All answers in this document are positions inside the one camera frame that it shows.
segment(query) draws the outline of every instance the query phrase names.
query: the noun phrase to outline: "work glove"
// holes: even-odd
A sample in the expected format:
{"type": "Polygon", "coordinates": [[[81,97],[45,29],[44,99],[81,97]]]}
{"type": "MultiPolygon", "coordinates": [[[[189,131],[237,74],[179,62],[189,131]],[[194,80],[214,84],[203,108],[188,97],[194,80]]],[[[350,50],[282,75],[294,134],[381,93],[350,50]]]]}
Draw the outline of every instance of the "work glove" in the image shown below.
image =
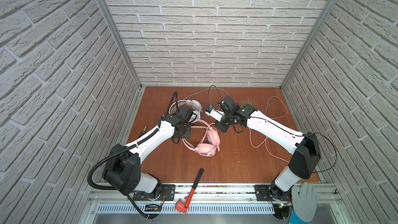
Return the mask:
{"type": "Polygon", "coordinates": [[[301,185],[300,194],[297,186],[292,187],[293,210],[297,217],[304,222],[310,222],[314,218],[319,198],[321,195],[310,183],[305,182],[301,185]]]}

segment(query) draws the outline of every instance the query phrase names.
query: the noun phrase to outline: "wooden table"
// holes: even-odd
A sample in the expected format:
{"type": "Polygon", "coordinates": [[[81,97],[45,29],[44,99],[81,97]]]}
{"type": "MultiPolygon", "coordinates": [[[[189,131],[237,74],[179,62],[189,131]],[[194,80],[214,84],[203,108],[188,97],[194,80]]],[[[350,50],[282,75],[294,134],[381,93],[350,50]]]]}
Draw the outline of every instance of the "wooden table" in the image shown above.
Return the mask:
{"type": "MultiPolygon", "coordinates": [[[[178,99],[183,99],[202,89],[205,87],[146,87],[128,143],[137,139],[145,126],[147,130],[150,130],[157,125],[158,117],[166,111],[175,90],[178,92],[178,99]]],[[[240,106],[247,103],[262,112],[266,109],[267,100],[272,96],[279,97],[286,105],[279,88],[226,87],[223,89],[240,106]]],[[[220,91],[220,93],[222,97],[226,96],[224,92],[220,91]]],[[[210,90],[210,97],[215,104],[220,101],[220,96],[215,89],[210,90]]],[[[188,99],[198,100],[203,109],[211,105],[207,90],[188,99]]],[[[277,98],[269,101],[268,117],[281,117],[285,112],[285,107],[277,98]]],[[[208,123],[214,122],[214,119],[204,112],[201,118],[208,123]]],[[[290,112],[286,117],[278,119],[278,122],[297,130],[290,112]]],[[[192,129],[188,141],[196,146],[204,134],[204,129],[192,129]]],[[[249,140],[249,128],[245,128],[240,134],[234,132],[233,128],[226,133],[218,131],[218,134],[221,139],[220,152],[217,152],[214,157],[200,156],[188,150],[182,142],[174,144],[171,139],[168,139],[148,155],[141,165],[141,171],[150,173],[163,182],[193,182],[199,169],[204,168],[201,182],[266,183],[271,182],[287,165],[286,162],[268,154],[264,144],[256,149],[253,148],[249,140]]],[[[251,132],[254,146],[260,144],[264,138],[264,135],[257,131],[251,132]]],[[[267,147],[275,156],[290,161],[291,154],[276,142],[268,139],[267,147]]],[[[306,181],[319,182],[320,180],[313,173],[306,181]]]]}

